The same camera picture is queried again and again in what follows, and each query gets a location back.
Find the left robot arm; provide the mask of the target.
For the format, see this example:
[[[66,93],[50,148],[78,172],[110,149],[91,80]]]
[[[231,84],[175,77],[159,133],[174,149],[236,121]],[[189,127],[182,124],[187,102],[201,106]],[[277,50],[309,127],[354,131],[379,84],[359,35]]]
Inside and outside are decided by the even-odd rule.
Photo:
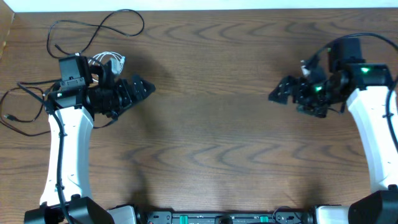
[[[96,114],[115,123],[128,109],[155,92],[139,75],[131,82],[118,77],[110,60],[89,64],[88,57],[60,58],[61,79],[47,99],[38,100],[49,115],[49,171],[40,206],[24,215],[24,223],[146,223],[132,205],[106,210],[94,202],[89,178],[90,137]]]

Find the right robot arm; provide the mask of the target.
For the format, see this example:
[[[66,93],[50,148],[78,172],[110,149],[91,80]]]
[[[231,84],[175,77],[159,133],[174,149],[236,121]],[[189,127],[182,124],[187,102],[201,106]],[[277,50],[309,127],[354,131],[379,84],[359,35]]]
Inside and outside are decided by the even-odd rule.
[[[286,76],[269,94],[269,101],[287,104],[301,113],[325,118],[331,106],[348,110],[365,152],[371,193],[350,206],[316,205],[300,223],[397,223],[397,79],[385,64],[367,63],[361,34],[350,34],[326,44],[326,77],[319,66],[320,52],[302,61],[302,77]]]

